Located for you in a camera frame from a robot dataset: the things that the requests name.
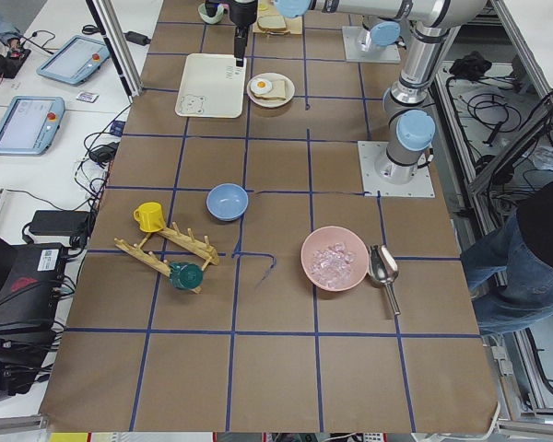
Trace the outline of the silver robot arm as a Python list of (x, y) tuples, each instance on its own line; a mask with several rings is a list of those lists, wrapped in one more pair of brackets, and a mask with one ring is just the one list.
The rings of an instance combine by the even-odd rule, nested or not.
[(374, 170), (392, 184), (411, 181), (423, 151), (435, 134), (432, 118), (419, 107), (458, 29), (474, 18), (484, 1), (275, 1), (282, 16), (301, 17), (309, 10), (414, 20), (407, 58), (398, 79), (387, 90), (383, 107), (390, 140), (374, 161)]
[(359, 35), (359, 45), (363, 52), (375, 47), (387, 47), (395, 44), (401, 33), (398, 21), (375, 16), (362, 17), (362, 32)]

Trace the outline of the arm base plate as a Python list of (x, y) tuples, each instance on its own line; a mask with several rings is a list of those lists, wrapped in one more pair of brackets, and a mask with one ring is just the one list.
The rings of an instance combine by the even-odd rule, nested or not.
[(383, 22), (372, 29), (344, 26), (342, 33), (348, 62), (400, 63), (400, 54), (396, 45), (400, 36), (400, 26), (397, 23)]
[(412, 166), (398, 166), (387, 156), (387, 142), (358, 141), (363, 192), (367, 196), (434, 198), (425, 156)]

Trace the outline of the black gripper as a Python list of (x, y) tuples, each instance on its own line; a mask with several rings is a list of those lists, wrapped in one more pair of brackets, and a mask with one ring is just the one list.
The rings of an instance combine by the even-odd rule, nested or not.
[(244, 66), (249, 28), (257, 19), (257, 0), (229, 0), (229, 18), (236, 26), (234, 34), (234, 59), (237, 66)]

